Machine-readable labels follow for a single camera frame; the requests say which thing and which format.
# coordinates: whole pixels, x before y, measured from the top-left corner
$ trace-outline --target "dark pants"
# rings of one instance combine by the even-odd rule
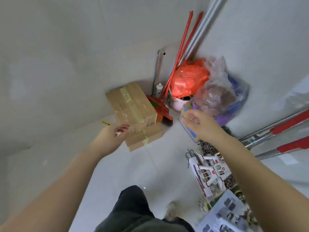
[[[148,215],[151,217],[155,217],[149,209],[149,205],[144,192],[138,186],[130,186],[120,193],[118,201],[116,202],[112,213],[118,211],[129,211],[140,215]],[[166,219],[162,220],[167,223],[182,225],[189,232],[194,232],[192,226],[182,218],[176,217],[171,222],[167,221]]]

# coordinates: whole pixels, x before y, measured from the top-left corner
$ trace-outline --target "dark green shirt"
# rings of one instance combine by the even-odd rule
[[[95,232],[188,232],[188,230],[178,224],[170,224],[151,216],[141,216],[139,214],[121,211],[111,213]]]

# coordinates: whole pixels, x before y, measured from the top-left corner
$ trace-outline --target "person's left hand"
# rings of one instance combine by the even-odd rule
[[[89,148],[101,158],[113,153],[128,136],[128,124],[114,123],[106,126],[91,142]]]

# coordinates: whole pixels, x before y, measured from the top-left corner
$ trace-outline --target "plastic bag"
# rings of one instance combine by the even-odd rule
[[[182,98],[196,93],[209,77],[209,71],[204,66],[205,59],[195,62],[184,60],[175,71],[172,80],[172,96]]]
[[[245,103],[249,85],[228,75],[223,57],[206,62],[209,80],[199,88],[193,99],[193,109],[213,116],[220,126],[226,125]]]

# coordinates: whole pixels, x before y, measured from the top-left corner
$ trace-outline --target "brown cardboard box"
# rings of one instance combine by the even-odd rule
[[[157,112],[136,82],[106,94],[120,123],[130,125],[130,133],[138,133],[154,125]]]
[[[134,151],[140,147],[146,146],[160,137],[162,137],[162,128],[161,124],[157,123],[142,132],[134,133],[128,136],[125,142],[129,150]]]
[[[183,128],[186,130],[186,132],[189,134],[189,136],[192,138],[192,140],[197,143],[199,142],[199,139],[196,137],[196,134],[191,130],[189,129],[182,121],[181,121],[181,117],[185,117],[187,118],[187,110],[191,110],[193,109],[192,107],[192,102],[189,102],[189,103],[186,103],[185,105],[183,105],[183,108],[180,112],[180,116],[178,118],[180,124],[183,126]]]

